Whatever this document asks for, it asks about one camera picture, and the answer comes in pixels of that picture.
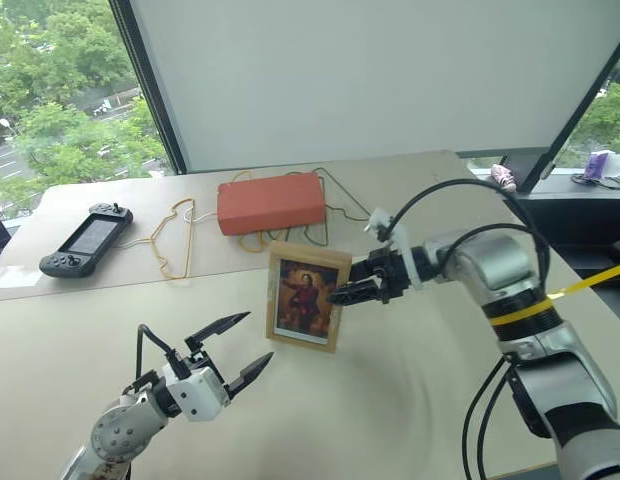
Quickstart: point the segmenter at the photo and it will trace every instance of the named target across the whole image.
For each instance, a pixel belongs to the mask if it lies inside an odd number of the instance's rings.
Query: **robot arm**
[[[374,224],[373,233],[385,226]],[[510,236],[486,232],[462,243],[440,271],[441,259],[460,234],[412,248],[420,281],[460,281],[481,306],[497,345],[512,365],[507,380],[530,431],[552,438],[565,480],[620,479],[620,426],[614,394],[572,326],[546,298],[527,255]],[[330,301],[387,303],[411,284],[405,246],[371,252],[355,264],[351,283]],[[380,282],[366,280],[376,276]]]
[[[73,457],[61,480],[122,480],[132,460],[141,454],[170,418],[183,413],[190,422],[210,421],[266,367],[273,353],[244,368],[225,384],[202,350],[202,341],[234,326],[248,312],[222,318],[186,339],[190,354],[181,359],[174,350],[166,357],[163,376],[151,370],[127,387],[95,422],[90,440]]]

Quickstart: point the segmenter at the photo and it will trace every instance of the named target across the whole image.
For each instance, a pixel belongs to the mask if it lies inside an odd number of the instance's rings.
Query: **metal bracket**
[[[372,215],[370,216],[368,225],[366,225],[364,230],[374,238],[378,238],[379,231],[382,228],[387,228],[388,225],[390,225],[391,220],[392,217],[390,214],[380,208],[375,208],[374,212],[372,212]],[[403,259],[403,264],[406,267],[406,273],[408,274],[412,288],[415,290],[420,290],[423,288],[423,284],[421,283],[421,279],[417,273],[417,266],[415,265],[414,258],[412,257],[412,249],[410,248],[410,243],[408,242],[408,233],[406,232],[405,227],[400,223],[398,223],[392,230],[392,233],[390,233],[387,245],[391,244],[395,244],[401,253],[401,258]]]

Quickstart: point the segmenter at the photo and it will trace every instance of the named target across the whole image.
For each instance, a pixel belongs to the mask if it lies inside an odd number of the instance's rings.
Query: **black game controller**
[[[87,277],[132,223],[132,212],[116,203],[99,203],[90,207],[89,212],[59,250],[41,259],[39,269],[43,273],[61,278]]]

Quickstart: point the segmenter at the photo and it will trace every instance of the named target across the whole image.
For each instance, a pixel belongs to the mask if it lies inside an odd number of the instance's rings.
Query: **yellow tape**
[[[541,313],[549,308],[552,308],[552,300],[546,298],[544,301],[536,303],[530,307],[526,307],[522,310],[517,310],[516,312],[508,313],[507,315],[501,315],[500,317],[491,318],[490,323],[493,327],[506,325],[508,323],[517,322],[532,315],[536,315],[537,313]]]
[[[620,264],[609,268],[608,270],[605,270],[601,273],[597,273],[596,275],[588,277],[585,280],[581,280],[574,285],[570,285],[569,287],[562,288],[561,290],[550,293],[545,300],[535,305],[524,308],[522,310],[518,310],[516,312],[509,313],[507,315],[491,318],[490,323],[492,324],[492,326],[496,327],[499,325],[507,325],[508,323],[523,320],[524,318],[536,315],[537,313],[541,313],[548,310],[549,308],[552,308],[552,300],[564,297],[574,292],[578,292],[579,290],[586,287],[592,287],[597,283],[604,282],[605,280],[616,277],[617,275],[620,275]]]
[[[620,265],[609,268],[601,273],[597,273],[591,277],[586,278],[585,280],[581,280],[580,282],[575,283],[574,285],[570,285],[569,287],[562,288],[561,290],[557,290],[556,292],[550,293],[548,295],[551,299],[561,298],[570,293],[577,292],[582,288],[591,287],[596,285],[597,283],[601,283],[609,278],[616,277],[620,275]]]

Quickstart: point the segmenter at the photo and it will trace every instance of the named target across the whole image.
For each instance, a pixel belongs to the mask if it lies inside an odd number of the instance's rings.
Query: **picture frame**
[[[327,297],[348,281],[351,265],[347,253],[271,242],[266,337],[334,353],[341,307]]]

